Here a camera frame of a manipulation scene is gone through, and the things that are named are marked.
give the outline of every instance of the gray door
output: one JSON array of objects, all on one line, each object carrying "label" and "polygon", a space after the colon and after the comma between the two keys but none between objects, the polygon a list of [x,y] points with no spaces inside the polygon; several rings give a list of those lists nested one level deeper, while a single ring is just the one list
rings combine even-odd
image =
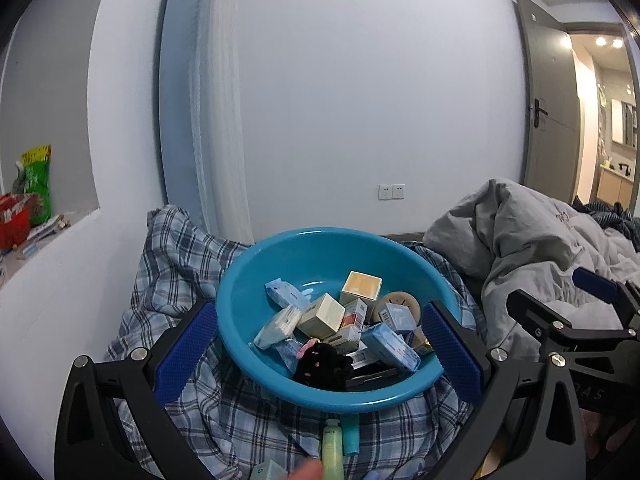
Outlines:
[{"label": "gray door", "polygon": [[524,185],[574,198],[580,152],[580,101],[566,27],[531,0],[517,0],[527,52],[529,121]]}]

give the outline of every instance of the faucet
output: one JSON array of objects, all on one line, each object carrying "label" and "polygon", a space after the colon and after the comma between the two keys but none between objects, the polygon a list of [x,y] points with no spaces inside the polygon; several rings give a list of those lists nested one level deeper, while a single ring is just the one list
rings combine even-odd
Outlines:
[{"label": "faucet", "polygon": [[631,170],[629,169],[629,165],[628,164],[618,164],[618,166],[620,167],[620,171],[622,171],[622,168],[626,168],[625,170],[625,176],[630,176],[631,175]]}]

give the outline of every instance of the wall socket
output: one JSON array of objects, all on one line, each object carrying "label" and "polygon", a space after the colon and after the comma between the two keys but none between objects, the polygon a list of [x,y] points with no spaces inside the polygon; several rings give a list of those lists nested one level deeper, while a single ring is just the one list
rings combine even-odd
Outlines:
[{"label": "wall socket", "polygon": [[402,200],[404,198],[404,184],[394,184],[391,188],[391,198]]},{"label": "wall socket", "polygon": [[404,184],[380,184],[378,186],[378,200],[402,200],[404,198]]},{"label": "wall socket", "polygon": [[378,200],[391,200],[391,184],[380,184],[378,186]]}]

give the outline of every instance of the red basket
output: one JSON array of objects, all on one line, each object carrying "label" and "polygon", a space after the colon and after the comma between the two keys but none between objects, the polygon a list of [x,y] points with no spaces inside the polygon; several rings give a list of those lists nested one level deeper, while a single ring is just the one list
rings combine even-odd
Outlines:
[{"label": "red basket", "polygon": [[[0,249],[11,249],[14,245],[20,245],[29,236],[31,199],[29,195],[11,193],[0,196]],[[24,202],[22,211],[14,214],[8,222],[4,222],[4,212],[20,202]]]}]

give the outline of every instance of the green tube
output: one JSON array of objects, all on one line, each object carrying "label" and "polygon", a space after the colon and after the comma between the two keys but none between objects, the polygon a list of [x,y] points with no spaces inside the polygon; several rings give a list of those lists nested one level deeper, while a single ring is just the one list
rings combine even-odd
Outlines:
[{"label": "green tube", "polygon": [[344,480],[340,421],[330,418],[322,434],[322,480]]}]

